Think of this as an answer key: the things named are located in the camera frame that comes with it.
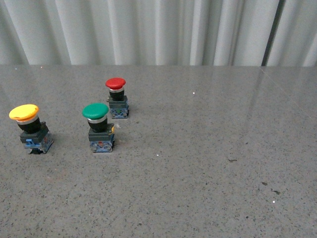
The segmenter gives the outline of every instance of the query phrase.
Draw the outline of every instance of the gray speckled surface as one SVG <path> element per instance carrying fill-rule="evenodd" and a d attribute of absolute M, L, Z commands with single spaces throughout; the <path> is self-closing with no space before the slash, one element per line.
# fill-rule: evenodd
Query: gray speckled surface
<path fill-rule="evenodd" d="M 93 154 L 81 110 L 115 76 L 130 118 Z M 0 101 L 0 237 L 317 237 L 316 67 L 0 66 Z M 46 155 L 8 117 L 26 103 Z"/>

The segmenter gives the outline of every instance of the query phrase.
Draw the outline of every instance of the yellow push button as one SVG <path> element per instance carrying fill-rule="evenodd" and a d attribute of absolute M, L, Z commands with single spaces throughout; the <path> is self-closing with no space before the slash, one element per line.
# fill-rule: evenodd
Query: yellow push button
<path fill-rule="evenodd" d="M 37 112 L 39 111 L 39 107 L 34 104 L 25 104 L 19 107 L 16 107 L 9 113 L 9 117 L 12 120 L 18 121 L 28 121 L 33 119 Z"/>

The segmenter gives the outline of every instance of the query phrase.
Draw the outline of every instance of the red push button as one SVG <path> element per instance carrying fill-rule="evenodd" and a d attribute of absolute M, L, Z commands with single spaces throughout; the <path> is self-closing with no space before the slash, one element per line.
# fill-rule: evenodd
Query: red push button
<path fill-rule="evenodd" d="M 106 81 L 106 86 L 112 90 L 118 90 L 123 87 L 125 80 L 123 78 L 111 78 Z"/>

